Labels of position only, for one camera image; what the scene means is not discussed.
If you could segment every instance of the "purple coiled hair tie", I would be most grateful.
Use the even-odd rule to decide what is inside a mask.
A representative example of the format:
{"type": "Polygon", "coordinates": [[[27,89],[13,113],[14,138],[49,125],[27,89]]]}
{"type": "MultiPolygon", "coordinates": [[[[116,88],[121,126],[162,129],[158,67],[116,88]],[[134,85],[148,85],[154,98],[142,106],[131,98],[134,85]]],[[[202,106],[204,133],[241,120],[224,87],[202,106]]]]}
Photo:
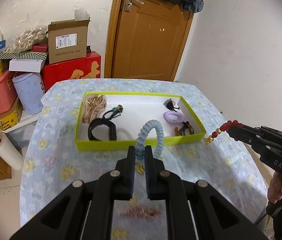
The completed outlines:
{"type": "Polygon", "coordinates": [[[175,112],[175,111],[167,111],[163,114],[163,118],[165,121],[167,121],[168,123],[171,124],[181,124],[182,122],[185,121],[185,116],[182,113],[179,112],[175,112]],[[178,117],[177,120],[173,120],[171,118],[169,118],[169,115],[175,115],[178,117]]]}

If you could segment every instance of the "white box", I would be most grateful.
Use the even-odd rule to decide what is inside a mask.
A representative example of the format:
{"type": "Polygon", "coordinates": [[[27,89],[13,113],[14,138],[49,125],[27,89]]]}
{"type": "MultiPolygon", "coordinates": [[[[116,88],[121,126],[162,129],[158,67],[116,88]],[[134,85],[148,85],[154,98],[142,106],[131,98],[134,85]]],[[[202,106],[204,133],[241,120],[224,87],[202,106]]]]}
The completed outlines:
{"type": "Polygon", "coordinates": [[[9,70],[40,73],[44,63],[43,59],[12,59],[9,70]]]}

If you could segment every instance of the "pink basket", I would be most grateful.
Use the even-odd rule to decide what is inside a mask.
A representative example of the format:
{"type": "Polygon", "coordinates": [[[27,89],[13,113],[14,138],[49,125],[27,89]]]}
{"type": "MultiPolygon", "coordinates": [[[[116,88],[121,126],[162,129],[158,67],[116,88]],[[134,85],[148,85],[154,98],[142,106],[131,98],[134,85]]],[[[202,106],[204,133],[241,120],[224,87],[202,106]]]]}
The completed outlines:
{"type": "Polygon", "coordinates": [[[16,99],[17,94],[12,82],[14,74],[7,70],[0,76],[0,114],[9,111],[16,99]]]}

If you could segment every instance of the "human hand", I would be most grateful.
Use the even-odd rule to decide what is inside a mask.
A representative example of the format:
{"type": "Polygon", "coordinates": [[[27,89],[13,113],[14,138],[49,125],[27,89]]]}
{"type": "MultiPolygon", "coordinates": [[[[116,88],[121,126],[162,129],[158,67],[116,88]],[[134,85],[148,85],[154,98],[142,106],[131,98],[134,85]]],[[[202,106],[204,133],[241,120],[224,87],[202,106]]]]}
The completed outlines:
{"type": "Polygon", "coordinates": [[[275,172],[269,185],[268,189],[268,200],[275,204],[278,200],[282,198],[282,181],[280,179],[280,174],[275,172]]]}

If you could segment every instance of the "door lock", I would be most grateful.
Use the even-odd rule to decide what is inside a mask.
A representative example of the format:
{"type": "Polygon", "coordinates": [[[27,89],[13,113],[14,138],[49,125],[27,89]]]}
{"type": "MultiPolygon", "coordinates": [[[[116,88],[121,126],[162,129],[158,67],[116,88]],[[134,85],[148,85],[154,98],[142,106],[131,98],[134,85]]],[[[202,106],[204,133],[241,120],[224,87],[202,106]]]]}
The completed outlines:
{"type": "Polygon", "coordinates": [[[140,1],[140,0],[126,0],[125,2],[125,8],[124,8],[124,11],[125,12],[129,12],[131,11],[131,7],[132,7],[132,1],[136,1],[140,4],[144,4],[144,2],[140,1]]]}

